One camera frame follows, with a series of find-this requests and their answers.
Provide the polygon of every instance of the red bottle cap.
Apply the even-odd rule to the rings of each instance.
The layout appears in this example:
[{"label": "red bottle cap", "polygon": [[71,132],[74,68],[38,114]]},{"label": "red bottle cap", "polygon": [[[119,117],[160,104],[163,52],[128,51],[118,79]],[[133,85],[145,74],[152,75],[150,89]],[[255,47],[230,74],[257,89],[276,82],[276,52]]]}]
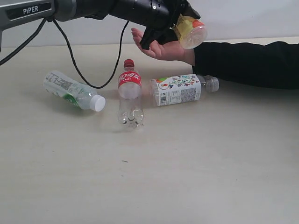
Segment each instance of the red bottle cap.
[{"label": "red bottle cap", "polygon": [[123,63],[123,67],[127,68],[127,67],[135,67],[134,65],[134,61],[132,59],[127,59],[125,60],[125,62]]}]

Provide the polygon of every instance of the plastic bottle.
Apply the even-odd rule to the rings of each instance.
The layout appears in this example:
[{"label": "plastic bottle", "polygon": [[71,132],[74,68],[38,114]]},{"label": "plastic bottle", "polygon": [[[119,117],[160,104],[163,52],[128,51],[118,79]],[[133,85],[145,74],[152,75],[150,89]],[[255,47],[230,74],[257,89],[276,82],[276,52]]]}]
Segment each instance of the plastic bottle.
[{"label": "plastic bottle", "polygon": [[124,62],[124,72],[119,77],[118,94],[120,107],[118,121],[128,127],[136,128],[142,125],[144,114],[141,105],[141,77],[135,70],[134,61]]},{"label": "plastic bottle", "polygon": [[205,25],[190,16],[180,15],[176,26],[173,28],[183,48],[194,49],[206,40],[207,30]]},{"label": "plastic bottle", "polygon": [[219,81],[212,76],[190,74],[153,79],[149,89],[154,105],[165,106],[200,100],[218,91]]},{"label": "plastic bottle", "polygon": [[104,109],[106,100],[97,91],[79,83],[59,71],[50,72],[43,81],[46,91],[69,101],[83,110],[91,109],[99,112]]}]

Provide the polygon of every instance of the human hand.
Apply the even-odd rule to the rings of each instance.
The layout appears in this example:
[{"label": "human hand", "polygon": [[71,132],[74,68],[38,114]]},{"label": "human hand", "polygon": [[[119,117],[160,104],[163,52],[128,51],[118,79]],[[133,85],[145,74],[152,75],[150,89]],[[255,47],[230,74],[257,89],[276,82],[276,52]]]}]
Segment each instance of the human hand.
[{"label": "human hand", "polygon": [[132,28],[132,36],[137,47],[146,55],[163,61],[182,61],[191,65],[195,65],[194,50],[184,49],[179,41],[168,42],[164,45],[154,41],[150,44],[149,50],[142,49],[140,41],[143,32],[136,28]]}]

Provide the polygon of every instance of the white wall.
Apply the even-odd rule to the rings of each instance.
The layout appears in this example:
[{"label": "white wall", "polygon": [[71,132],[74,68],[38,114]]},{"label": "white wall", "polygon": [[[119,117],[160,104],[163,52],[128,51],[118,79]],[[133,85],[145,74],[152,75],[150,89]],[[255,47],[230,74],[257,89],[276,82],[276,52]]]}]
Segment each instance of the white wall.
[{"label": "white wall", "polygon": [[[281,37],[299,35],[299,0],[190,0],[207,25],[209,40]],[[36,21],[3,33],[2,46],[14,47],[34,32]],[[72,44],[118,43],[125,21],[107,17],[104,21],[77,19],[61,26]],[[132,42],[129,29],[124,43]],[[34,46],[65,45],[53,24],[46,24]]]}]

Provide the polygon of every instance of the white table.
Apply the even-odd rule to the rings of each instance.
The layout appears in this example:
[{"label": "white table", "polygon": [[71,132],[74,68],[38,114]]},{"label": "white table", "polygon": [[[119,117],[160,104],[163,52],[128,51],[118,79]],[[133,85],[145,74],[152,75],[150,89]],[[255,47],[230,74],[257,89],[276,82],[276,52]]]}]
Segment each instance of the white table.
[{"label": "white table", "polygon": [[[93,84],[108,79],[117,51],[74,47]],[[134,45],[126,58],[145,82],[192,72]],[[298,223],[299,91],[221,81],[202,102],[146,106],[145,126],[126,133],[117,78],[99,91],[104,111],[84,112],[43,89],[51,70],[80,80],[66,47],[26,48],[0,67],[1,224]]]}]

